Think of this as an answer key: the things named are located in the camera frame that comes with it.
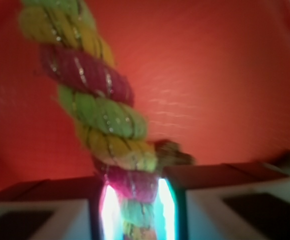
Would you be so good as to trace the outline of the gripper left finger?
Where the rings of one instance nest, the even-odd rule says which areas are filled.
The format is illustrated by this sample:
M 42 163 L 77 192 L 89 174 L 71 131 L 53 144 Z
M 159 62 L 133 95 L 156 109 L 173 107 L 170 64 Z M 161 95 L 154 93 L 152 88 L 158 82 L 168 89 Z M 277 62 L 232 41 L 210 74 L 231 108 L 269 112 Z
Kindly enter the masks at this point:
M 96 176 L 19 182 L 0 190 L 0 240 L 100 240 Z

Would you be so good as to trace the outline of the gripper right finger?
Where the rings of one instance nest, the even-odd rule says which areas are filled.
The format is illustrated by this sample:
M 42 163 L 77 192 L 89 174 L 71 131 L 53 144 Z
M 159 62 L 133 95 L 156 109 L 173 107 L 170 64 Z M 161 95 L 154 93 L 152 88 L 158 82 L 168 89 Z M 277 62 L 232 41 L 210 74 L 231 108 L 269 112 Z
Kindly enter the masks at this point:
M 163 174 L 168 240 L 290 240 L 290 150 L 268 161 L 169 166 Z

